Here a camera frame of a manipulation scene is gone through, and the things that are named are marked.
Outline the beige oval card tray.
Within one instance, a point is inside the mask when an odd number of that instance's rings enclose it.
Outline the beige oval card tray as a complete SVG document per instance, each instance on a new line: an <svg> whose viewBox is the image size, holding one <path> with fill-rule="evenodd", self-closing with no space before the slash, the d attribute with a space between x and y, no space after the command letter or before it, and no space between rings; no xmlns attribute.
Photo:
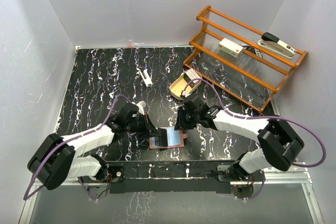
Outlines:
<svg viewBox="0 0 336 224"><path fill-rule="evenodd" d="M176 98L177 100L183 100L181 98L181 92L184 90L186 85L188 84L184 79L183 79L183 73L170 85L170 93L171 95ZM186 88L186 91L189 93L193 93L198 86L201 84L201 81L195 85L191 86L191 84Z"/></svg>

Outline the stack of credit cards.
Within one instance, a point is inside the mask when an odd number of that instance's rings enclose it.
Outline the stack of credit cards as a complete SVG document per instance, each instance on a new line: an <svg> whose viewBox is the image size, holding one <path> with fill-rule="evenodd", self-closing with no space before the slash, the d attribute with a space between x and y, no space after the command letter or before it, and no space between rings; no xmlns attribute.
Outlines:
<svg viewBox="0 0 336 224"><path fill-rule="evenodd" d="M202 77L194 70L194 69L188 69L183 73L183 79L189 83L192 81L191 86L197 85Z"/></svg>

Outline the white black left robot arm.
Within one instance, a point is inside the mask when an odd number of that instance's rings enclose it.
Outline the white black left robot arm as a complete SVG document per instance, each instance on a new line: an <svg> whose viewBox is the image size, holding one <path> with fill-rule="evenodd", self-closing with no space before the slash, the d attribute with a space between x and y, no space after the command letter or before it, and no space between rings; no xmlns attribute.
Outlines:
<svg viewBox="0 0 336 224"><path fill-rule="evenodd" d="M78 135L49 134L27 164L28 170L48 189L59 187L65 180L91 177L98 182L106 180L108 168L103 158L86 153L117 142L126 134L138 138L160 136L142 103L126 103L117 113L111 113L104 124Z"/></svg>

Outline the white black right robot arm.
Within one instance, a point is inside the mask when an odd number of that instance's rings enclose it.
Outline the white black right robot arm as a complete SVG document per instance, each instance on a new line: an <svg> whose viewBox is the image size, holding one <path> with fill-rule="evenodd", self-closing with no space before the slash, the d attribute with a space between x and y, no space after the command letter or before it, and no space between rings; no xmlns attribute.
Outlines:
<svg viewBox="0 0 336 224"><path fill-rule="evenodd" d="M288 122L275 117L243 116L218 105L208 106L202 99L191 94L177 110L175 130L192 130L197 125L227 131L249 138L259 148L241 154L225 170L215 170L213 175L230 179L247 180L254 172L268 167L287 171L304 148L304 142Z"/></svg>

